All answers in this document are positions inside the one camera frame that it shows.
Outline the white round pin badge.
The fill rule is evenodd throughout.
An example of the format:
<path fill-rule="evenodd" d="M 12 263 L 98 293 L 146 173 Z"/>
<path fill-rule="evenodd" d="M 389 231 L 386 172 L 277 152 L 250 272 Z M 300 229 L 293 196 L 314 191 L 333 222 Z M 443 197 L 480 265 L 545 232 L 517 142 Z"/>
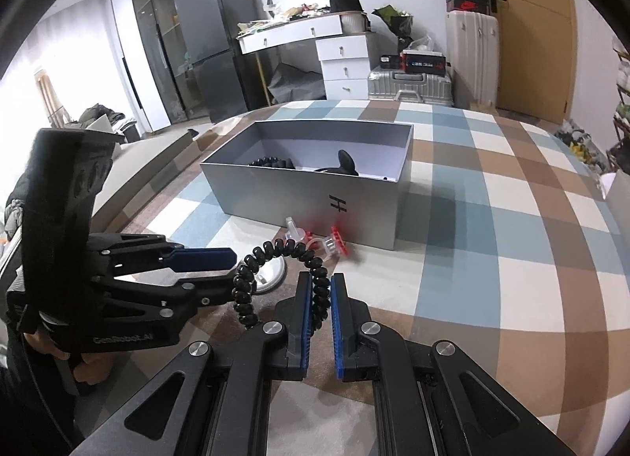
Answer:
<path fill-rule="evenodd" d="M 276 258 L 262 266 L 255 275 L 255 294 L 268 294 L 280 286 L 286 277 L 286 262 Z"/>

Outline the checkered bed sheet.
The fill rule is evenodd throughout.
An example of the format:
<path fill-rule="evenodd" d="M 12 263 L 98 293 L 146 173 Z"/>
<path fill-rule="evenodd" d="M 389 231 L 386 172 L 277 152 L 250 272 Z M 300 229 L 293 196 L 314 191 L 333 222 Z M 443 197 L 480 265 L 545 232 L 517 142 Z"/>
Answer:
<path fill-rule="evenodd" d="M 327 264 L 372 318 L 414 342 L 455 342 L 578 455 L 629 455 L 629 246 L 596 181 L 551 131 L 474 110 L 387 101 L 302 101 L 206 132 L 211 143 L 127 232 L 239 257 L 284 229 L 228 217 L 201 161 L 253 120 L 412 124 L 410 195 L 392 251 L 348 245 Z M 89 434 L 187 343 L 243 330 L 230 306 L 203 309 L 183 344 L 120 358 L 81 405 Z M 335 378 L 331 326 L 302 382 L 273 384 L 268 455 L 377 455 L 369 384 Z"/>

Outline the glass door cabinet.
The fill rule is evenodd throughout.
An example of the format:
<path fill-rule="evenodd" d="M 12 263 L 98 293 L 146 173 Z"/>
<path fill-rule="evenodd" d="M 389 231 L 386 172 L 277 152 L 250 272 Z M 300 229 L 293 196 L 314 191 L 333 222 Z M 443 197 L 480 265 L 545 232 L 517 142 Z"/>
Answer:
<path fill-rule="evenodd" d="M 132 0 L 150 73 L 172 123 L 207 116 L 174 0 Z"/>

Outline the wooden door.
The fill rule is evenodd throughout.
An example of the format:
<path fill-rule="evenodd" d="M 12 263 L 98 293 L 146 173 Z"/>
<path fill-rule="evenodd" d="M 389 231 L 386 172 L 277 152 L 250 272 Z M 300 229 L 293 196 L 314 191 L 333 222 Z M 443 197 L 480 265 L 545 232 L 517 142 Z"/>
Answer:
<path fill-rule="evenodd" d="M 495 0 L 500 30 L 498 107 L 560 124 L 573 102 L 573 0 Z"/>

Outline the black red box on suitcase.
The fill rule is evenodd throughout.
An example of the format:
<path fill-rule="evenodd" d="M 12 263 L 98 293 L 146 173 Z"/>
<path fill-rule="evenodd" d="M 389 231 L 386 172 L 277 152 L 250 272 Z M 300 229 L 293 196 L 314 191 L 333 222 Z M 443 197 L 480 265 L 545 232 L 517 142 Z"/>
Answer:
<path fill-rule="evenodd" d="M 402 70 L 408 74 L 430 74 L 444 76 L 447 73 L 447 60 L 440 52 L 403 50 L 400 53 Z"/>

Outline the grey cardboard box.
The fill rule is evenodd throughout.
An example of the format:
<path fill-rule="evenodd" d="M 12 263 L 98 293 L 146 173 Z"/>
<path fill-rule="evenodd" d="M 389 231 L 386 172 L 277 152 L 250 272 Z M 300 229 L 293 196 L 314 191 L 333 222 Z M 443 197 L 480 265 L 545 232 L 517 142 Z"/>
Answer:
<path fill-rule="evenodd" d="M 202 170 L 223 212 L 391 249 L 409 191 L 413 129 L 364 120 L 257 121 L 206 158 Z M 316 172 L 354 159 L 358 176 Z M 263 156 L 290 158 L 296 169 L 250 166 Z"/>

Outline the black hair accessories pile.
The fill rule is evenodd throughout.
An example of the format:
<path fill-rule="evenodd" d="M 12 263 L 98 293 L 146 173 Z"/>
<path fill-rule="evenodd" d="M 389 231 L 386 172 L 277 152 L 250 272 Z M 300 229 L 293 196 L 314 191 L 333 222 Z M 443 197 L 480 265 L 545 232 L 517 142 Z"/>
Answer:
<path fill-rule="evenodd" d="M 290 158 L 282 159 L 270 155 L 263 156 L 262 158 L 258 158 L 255 161 L 251 161 L 250 166 L 279 169 L 296 169 L 296 166 Z"/>

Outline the silver suitcase lying flat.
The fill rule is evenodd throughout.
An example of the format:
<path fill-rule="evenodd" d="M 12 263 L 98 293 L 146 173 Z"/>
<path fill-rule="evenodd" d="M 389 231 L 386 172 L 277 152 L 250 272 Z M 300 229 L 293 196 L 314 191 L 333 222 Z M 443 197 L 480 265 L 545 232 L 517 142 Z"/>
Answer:
<path fill-rule="evenodd" d="M 376 68 L 369 73 L 367 88 L 371 100 L 454 105 L 452 81 L 448 75 L 408 74 Z"/>

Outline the shoe rack with shoes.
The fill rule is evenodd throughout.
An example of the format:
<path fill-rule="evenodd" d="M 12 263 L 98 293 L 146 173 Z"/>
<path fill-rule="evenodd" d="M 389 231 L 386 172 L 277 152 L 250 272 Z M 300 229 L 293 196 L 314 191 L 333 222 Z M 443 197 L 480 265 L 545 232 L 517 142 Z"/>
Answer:
<path fill-rule="evenodd" d="M 606 152 L 606 155 L 612 167 L 621 169 L 625 174 L 628 174 L 630 167 L 629 52 L 616 36 L 612 39 L 612 48 L 618 58 L 615 85 L 619 102 L 613 114 L 613 126 L 618 143 L 615 143 L 615 145 Z"/>

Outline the white desk with drawers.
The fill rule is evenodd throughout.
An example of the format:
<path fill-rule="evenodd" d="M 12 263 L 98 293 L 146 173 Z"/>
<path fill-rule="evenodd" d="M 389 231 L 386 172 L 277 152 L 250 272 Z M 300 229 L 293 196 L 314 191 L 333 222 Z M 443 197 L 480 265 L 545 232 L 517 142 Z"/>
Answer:
<path fill-rule="evenodd" d="M 321 64 L 328 100 L 367 100 L 369 73 L 378 61 L 377 34 L 353 30 L 351 19 L 364 23 L 362 12 L 347 11 L 317 15 L 238 37 L 243 54 L 312 40 Z"/>

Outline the red clear hair clip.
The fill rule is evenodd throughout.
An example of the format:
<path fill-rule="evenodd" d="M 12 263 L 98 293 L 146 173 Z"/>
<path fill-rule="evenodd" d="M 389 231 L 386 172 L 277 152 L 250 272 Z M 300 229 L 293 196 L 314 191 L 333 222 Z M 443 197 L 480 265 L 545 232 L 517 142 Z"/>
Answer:
<path fill-rule="evenodd" d="M 328 236 L 320 237 L 319 245 L 324 250 L 324 261 L 329 261 L 333 258 L 346 258 L 348 256 L 347 245 L 337 227 L 332 226 Z"/>
<path fill-rule="evenodd" d="M 314 234 L 297 226 L 293 217 L 286 218 L 285 239 L 292 239 L 296 243 L 303 243 L 307 249 L 314 248 Z"/>

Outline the white upright suitcase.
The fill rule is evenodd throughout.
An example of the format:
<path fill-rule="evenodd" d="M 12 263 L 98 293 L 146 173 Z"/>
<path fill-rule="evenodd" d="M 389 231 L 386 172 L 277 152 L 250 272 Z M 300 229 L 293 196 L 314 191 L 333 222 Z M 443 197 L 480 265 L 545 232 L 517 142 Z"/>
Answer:
<path fill-rule="evenodd" d="M 498 20 L 473 11 L 447 12 L 447 61 L 455 105 L 495 106 L 498 97 Z"/>

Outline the dark green flower bouquet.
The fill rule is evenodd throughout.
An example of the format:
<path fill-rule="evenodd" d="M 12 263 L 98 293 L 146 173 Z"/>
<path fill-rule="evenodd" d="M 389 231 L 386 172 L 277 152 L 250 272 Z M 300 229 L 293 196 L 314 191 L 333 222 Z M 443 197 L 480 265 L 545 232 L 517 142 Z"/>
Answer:
<path fill-rule="evenodd" d="M 376 8 L 372 11 L 373 15 L 387 25 L 387 29 L 396 37 L 397 52 L 401 53 L 404 48 L 413 41 L 412 24 L 413 15 L 405 10 L 398 10 L 392 5 Z"/>

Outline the black refrigerator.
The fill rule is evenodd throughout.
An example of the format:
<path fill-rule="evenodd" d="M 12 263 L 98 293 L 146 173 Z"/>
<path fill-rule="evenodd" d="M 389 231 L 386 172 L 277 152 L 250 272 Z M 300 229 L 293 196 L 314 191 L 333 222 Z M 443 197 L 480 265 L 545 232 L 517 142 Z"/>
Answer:
<path fill-rule="evenodd" d="M 237 40 L 240 23 L 261 14 L 259 0 L 174 0 L 198 89 L 213 123 L 267 105 L 253 54 Z"/>

